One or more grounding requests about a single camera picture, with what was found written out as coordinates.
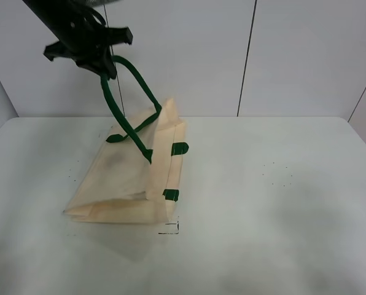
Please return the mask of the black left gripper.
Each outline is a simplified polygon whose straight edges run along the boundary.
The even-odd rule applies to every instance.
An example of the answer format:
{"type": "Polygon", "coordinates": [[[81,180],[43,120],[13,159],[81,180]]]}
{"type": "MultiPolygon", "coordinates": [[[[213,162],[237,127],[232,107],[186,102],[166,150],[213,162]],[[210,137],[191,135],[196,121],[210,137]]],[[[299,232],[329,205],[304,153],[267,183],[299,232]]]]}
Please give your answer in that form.
{"type": "Polygon", "coordinates": [[[128,27],[100,28],[90,33],[90,37],[80,38],[76,42],[57,41],[48,45],[44,56],[50,61],[55,58],[69,58],[78,67],[90,69],[99,76],[105,74],[108,79],[117,77],[112,61],[110,46],[132,44],[133,34],[128,27]]]}

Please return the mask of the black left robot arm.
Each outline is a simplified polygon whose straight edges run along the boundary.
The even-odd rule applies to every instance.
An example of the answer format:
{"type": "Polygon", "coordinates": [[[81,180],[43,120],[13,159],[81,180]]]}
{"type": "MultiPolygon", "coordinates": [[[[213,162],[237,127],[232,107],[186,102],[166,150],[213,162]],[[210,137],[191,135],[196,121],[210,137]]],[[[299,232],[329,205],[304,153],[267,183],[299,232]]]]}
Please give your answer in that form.
{"type": "Polygon", "coordinates": [[[58,38],[45,47],[44,56],[72,60],[78,67],[115,79],[111,46],[132,44],[129,27],[110,28],[87,1],[27,0],[27,7],[58,38]]]}

